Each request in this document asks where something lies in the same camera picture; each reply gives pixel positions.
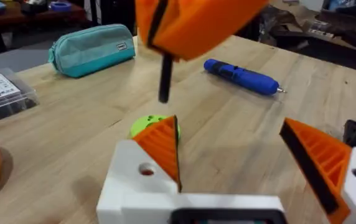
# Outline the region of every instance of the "wooden tabletop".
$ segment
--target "wooden tabletop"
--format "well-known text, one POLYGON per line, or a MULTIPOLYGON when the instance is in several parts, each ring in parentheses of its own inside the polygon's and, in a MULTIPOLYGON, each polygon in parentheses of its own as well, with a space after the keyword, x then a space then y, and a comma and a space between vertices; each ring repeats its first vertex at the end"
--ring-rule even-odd
POLYGON ((279 136, 284 117, 341 138, 356 120, 356 71, 239 37, 175 64, 171 98, 157 101, 160 56, 80 79, 50 64, 19 73, 40 105, 0 120, 9 176, 0 223, 97 223, 95 206, 115 144, 136 119, 176 114, 184 192, 278 195, 289 223, 320 223, 322 209, 279 136), (203 69, 208 58, 267 74, 288 93, 260 96, 203 69))
POLYGON ((72 4, 72 10, 68 12, 46 11, 35 16, 25 16, 21 12, 21 4, 18 2, 5 2, 6 10, 0 14, 0 27, 8 27, 17 24, 24 24, 34 21, 58 20, 64 17, 82 19, 85 17, 85 10, 72 4))

